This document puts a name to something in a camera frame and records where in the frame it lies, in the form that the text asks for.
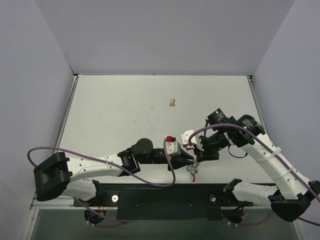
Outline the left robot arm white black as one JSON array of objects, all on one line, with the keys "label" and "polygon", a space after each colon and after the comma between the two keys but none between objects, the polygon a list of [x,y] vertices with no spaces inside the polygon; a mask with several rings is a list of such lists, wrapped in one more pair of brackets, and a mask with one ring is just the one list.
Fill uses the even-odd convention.
[{"label": "left robot arm white black", "polygon": [[105,157],[89,157],[59,148],[33,169],[36,199],[45,202],[60,196],[75,197],[92,206],[99,205],[103,193],[96,177],[133,176],[140,165],[166,164],[170,172],[192,165],[194,158],[182,150],[174,137],[165,138],[163,148],[154,148],[148,138],[139,139],[126,150]]}]

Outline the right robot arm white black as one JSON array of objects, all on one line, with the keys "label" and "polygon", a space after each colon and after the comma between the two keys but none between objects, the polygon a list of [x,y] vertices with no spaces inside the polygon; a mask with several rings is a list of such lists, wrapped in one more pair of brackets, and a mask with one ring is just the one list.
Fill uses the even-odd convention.
[{"label": "right robot arm white black", "polygon": [[271,208],[287,222],[300,219],[314,199],[319,199],[320,182],[301,174],[276,147],[265,129],[250,115],[226,117],[217,109],[206,118],[206,126],[185,140],[194,148],[198,162],[219,159],[219,151],[236,146],[252,157],[274,182],[259,185],[234,179],[225,186],[224,201],[253,203]]}]

